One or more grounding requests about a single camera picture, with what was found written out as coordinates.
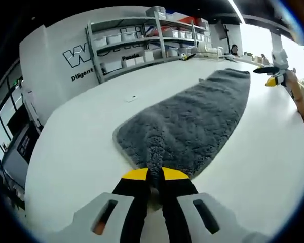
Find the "person's right hand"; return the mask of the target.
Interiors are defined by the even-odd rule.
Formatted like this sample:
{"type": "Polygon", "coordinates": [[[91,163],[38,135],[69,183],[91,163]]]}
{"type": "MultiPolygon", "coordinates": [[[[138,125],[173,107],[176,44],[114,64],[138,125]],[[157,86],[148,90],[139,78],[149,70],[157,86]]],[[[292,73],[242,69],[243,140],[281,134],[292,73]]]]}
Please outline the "person's right hand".
{"type": "Polygon", "coordinates": [[[295,72],[292,70],[286,70],[286,86],[291,89],[295,99],[302,98],[302,92],[298,84],[298,79],[295,72]]]}

